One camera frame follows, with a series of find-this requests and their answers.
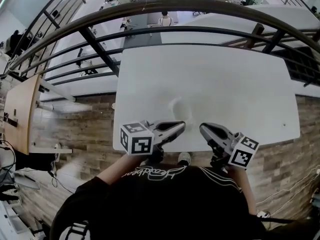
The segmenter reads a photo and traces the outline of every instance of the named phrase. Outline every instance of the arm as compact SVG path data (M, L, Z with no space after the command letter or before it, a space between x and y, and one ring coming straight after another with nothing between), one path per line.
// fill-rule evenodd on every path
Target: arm
M132 171L135 167L139 166L143 160L146 159L145 155L123 155L114 164L109 166L97 177L107 183L109 186L119 180L124 174Z
M247 173L244 169L239 167L229 167L228 175L242 188L246 202L248 204L249 213L251 215L257 215L256 200L252 193Z

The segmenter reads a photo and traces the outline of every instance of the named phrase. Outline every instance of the sneaker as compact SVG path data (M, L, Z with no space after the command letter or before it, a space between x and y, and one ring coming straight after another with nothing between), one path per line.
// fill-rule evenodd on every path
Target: sneaker
M14 186L15 186L15 191L14 191L14 193L17 193L17 192L19 192L19 190L20 190L20 187L19 187L19 185L18 184L13 184Z
M178 157L178 163L181 161L181 160L184 160L188 163L188 165L190 165L191 163L191 156L189 153L187 152L181 152L179 157Z
M54 146L55 149L61 149L61 144L60 143L57 143L55 144ZM60 153L55 153L55 162L59 162L60 161Z

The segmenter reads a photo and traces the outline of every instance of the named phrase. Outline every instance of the white table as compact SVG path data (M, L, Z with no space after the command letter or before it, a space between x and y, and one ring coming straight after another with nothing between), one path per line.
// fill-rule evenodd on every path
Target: white table
M113 148L123 150L120 124L173 120L168 105L177 97L188 101L194 123L164 146L166 152L211 150L199 132L203 122L242 132L262 145L298 138L291 86L283 59L254 51L201 45L127 49L116 94Z
M32 240L34 236L30 229L13 210L17 206L21 206L21 204L8 204L7 201L0 201L0 239L2 236L8 240Z

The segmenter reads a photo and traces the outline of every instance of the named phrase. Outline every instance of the desk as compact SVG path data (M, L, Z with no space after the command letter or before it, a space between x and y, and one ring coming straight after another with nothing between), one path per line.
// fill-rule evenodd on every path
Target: desk
M4 124L5 140L8 141L17 151L29 155L30 153L72 153L72 149L40 148L30 145L30 130L32 129L32 120L36 100L39 96L39 87L53 91L70 101L76 101L71 95L65 94L55 86L42 80L37 74L28 80L20 83L8 91L6 95L4 112L9 114L11 120L17 119L17 127L7 122Z
M199 132L203 122L242 132L262 145L300 136L296 97L283 59L230 47L162 45L122 54L113 148L123 150L121 124L174 120L169 104L177 97L188 101L194 122L163 146L165 152L211 150Z

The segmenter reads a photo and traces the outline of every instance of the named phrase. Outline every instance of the wire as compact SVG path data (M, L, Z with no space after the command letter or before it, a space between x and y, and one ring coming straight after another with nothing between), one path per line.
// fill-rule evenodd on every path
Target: wire
M4 142L4 143L7 143L7 144L9 144L11 147L12 147L12 145L8 142L8 141L6 141L6 140L0 140L0 143L1 142ZM2 146L0 146L0 148L1 149L4 149L4 150L10 150L11 152L12 152L12 155L13 155L13 164L11 164L11 165L8 165L8 166L4 166L4 167L2 167L1 169L0 169L0 172L2 171L2 170L4 170L5 168L7 169L7 171L6 171L6 173L5 173L5 175L4 175L4 177L3 177L3 179L1 180L1 182L0 182L0 184L1 183L3 183L4 181L5 181L5 179L6 179L6 177L7 177L7 175L8 175L8 173L10 172L10 170L12 169L12 167L14 167L14 165L16 164L16 154L15 154L15 152L14 152L14 148L12 147L12 149L11 148L9 148L9 149L6 149L5 147L2 147Z
M67 189L62 183L60 180L58 180L55 175L51 172L51 171L48 171L48 174L52 177L51 179L51 184L52 186L54 186L55 188L58 187L58 183L60 183L61 187L63 187L65 190L69 191L71 194L74 194L74 192L70 191L69 189Z
M274 193L274 194L270 195L269 197L267 197L267 198L264 199L263 201L257 202L256 205L259 205L259 204L264 203L264 202L267 201L269 198L272 198L273 196L281 193L282 191L290 192L296 185L298 185L300 182L302 182L303 180L305 180L306 178L308 178L308 176L311 174L311 172L312 172L313 170L317 169L318 167L320 167L320 165L317 165L315 168L311 169L310 172L309 172L309 174L308 174L307 176L305 176L302 180L300 180L300 181L298 181L296 184L294 184L292 188L290 188L290 189L282 189L282 190L278 191L277 193Z
M298 195L302 190L304 190L307 186L310 185L311 182L313 182L319 175L315 176L307 185L305 185L299 192L297 192L292 198L290 198L289 201L287 201L284 205L282 205L278 210L276 210L271 216L275 215L277 212L279 212L283 207L286 206L287 203L289 203L292 199L295 198L296 195Z
M271 217L271 213L270 213L270 211L266 211L266 217L268 218L268 217ZM271 228L271 221L269 221L269 227L268 227L268 231L270 230L270 228Z
M16 172L33 172L38 170L15 170Z

